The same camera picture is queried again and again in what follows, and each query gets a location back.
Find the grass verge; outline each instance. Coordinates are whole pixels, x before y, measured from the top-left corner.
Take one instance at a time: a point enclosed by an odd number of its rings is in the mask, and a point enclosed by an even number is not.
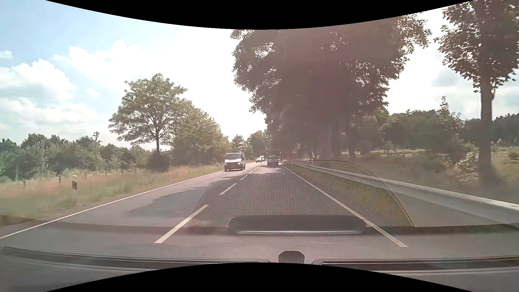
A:
[[[165,173],[145,170],[75,178],[77,205],[73,206],[72,177],[0,185],[0,215],[41,219],[67,210],[91,207],[176,182],[223,170],[223,166],[174,167]]]

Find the metal guardrail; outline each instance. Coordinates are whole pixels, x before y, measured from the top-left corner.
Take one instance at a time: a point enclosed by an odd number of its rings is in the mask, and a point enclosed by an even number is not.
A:
[[[519,227],[518,204],[294,161],[283,160],[283,162],[373,185],[375,187],[387,188],[398,195],[409,196],[418,200],[483,217],[498,224],[514,225]]]

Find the blue sky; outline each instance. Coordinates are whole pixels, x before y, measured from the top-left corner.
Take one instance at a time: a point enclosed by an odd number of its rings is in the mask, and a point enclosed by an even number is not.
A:
[[[422,14],[436,35],[435,9]],[[67,139],[101,133],[124,94],[125,80],[161,72],[188,88],[184,97],[207,111],[224,134],[265,128],[249,113],[249,96],[233,83],[231,30],[191,28],[106,15],[43,0],[0,3],[0,138],[21,142],[29,133]],[[437,45],[417,49],[388,94],[390,112],[438,108],[445,95],[462,117],[479,115],[471,84],[442,66]],[[517,83],[498,90],[494,115],[519,112]],[[233,118],[225,110],[232,104]]]

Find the car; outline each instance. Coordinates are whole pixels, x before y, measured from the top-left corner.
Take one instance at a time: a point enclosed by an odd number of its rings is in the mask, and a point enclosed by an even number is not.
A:
[[[271,166],[271,165],[279,166],[279,160],[278,160],[277,156],[271,155],[268,157],[267,166]]]
[[[245,153],[237,152],[225,154],[224,171],[229,171],[231,169],[245,169]]]

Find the road edge line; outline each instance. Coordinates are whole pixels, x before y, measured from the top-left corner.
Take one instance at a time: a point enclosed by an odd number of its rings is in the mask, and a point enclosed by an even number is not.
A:
[[[153,189],[153,190],[145,191],[145,192],[140,193],[140,194],[136,194],[136,195],[131,195],[131,196],[128,196],[128,197],[120,198],[120,199],[115,200],[115,201],[111,201],[111,202],[108,202],[108,203],[105,203],[105,204],[102,204],[102,205],[99,205],[99,206],[95,206],[95,207],[88,208],[88,209],[83,210],[83,211],[79,211],[79,212],[76,212],[76,213],[73,213],[73,214],[70,214],[70,215],[67,215],[67,216],[60,217],[60,218],[58,218],[58,219],[50,220],[50,221],[47,221],[47,222],[44,222],[44,223],[41,223],[41,224],[38,224],[38,225],[35,225],[35,226],[32,226],[32,227],[28,227],[28,228],[25,228],[25,229],[22,229],[22,230],[19,230],[19,231],[13,232],[13,233],[9,233],[9,234],[4,235],[4,236],[0,236],[0,240],[2,240],[2,239],[4,239],[4,238],[7,238],[7,237],[10,237],[10,236],[13,236],[13,235],[18,234],[18,233],[22,233],[22,232],[25,232],[25,231],[28,231],[28,230],[34,229],[34,228],[36,228],[36,227],[40,227],[40,226],[43,226],[43,225],[47,225],[47,224],[50,224],[50,223],[53,223],[53,222],[56,222],[56,221],[59,221],[59,220],[63,220],[63,219],[65,219],[65,218],[68,218],[68,217],[71,217],[71,216],[74,216],[74,215],[78,215],[78,214],[84,213],[84,212],[86,212],[86,211],[94,210],[94,209],[97,209],[97,208],[99,208],[99,207],[103,207],[103,206],[106,206],[106,205],[109,205],[109,204],[112,204],[112,203],[115,203],[115,202],[119,202],[119,201],[122,201],[122,200],[126,200],[126,199],[131,198],[131,197],[135,197],[135,196],[142,195],[142,194],[145,194],[145,193],[149,193],[149,192],[153,192],[153,191],[160,190],[160,189],[163,189],[163,188],[167,188],[167,187],[170,187],[170,186],[172,186],[172,185],[179,184],[179,183],[183,183],[183,182],[190,181],[190,180],[194,180],[194,179],[197,179],[197,178],[201,178],[201,177],[205,177],[205,176],[209,176],[209,175],[217,174],[217,173],[219,173],[219,172],[223,172],[223,170],[216,171],[216,172],[213,172],[213,173],[210,173],[210,174],[206,174],[206,175],[203,175],[203,176],[199,176],[199,177],[196,177],[196,178],[190,178],[190,179],[188,179],[188,180],[179,181],[179,182],[172,183],[172,184],[169,184],[169,185],[165,185],[164,187],[160,187],[160,188],[156,188],[156,189]]]
[[[290,171],[291,173],[293,173],[295,176],[299,177],[300,179],[302,179],[303,181],[305,181],[307,184],[311,185],[312,187],[314,187],[316,190],[318,190],[319,192],[321,192],[322,194],[324,194],[325,196],[329,197],[331,200],[333,200],[334,202],[336,202],[337,204],[339,204],[342,208],[348,210],[350,213],[352,213],[353,215],[357,216],[357,218],[361,219],[362,221],[366,222],[366,224],[368,224],[369,226],[371,226],[373,229],[375,229],[376,231],[380,232],[383,236],[387,237],[387,239],[391,240],[392,242],[396,243],[398,246],[400,247],[409,247],[407,246],[405,243],[401,242],[400,240],[398,240],[398,238],[394,237],[393,235],[389,234],[387,231],[385,231],[384,229],[378,227],[377,225],[375,225],[373,222],[367,220],[366,218],[364,218],[362,215],[360,215],[359,213],[355,212],[353,209],[351,209],[350,207],[344,205],[342,202],[340,202],[339,200],[337,200],[336,198],[328,195],[327,193],[325,193],[323,190],[319,189],[318,187],[316,187],[315,185],[313,185],[311,182],[307,181],[306,179],[302,178],[301,176],[299,176],[297,173],[293,172],[291,169],[288,169],[287,167],[285,167],[288,171]]]

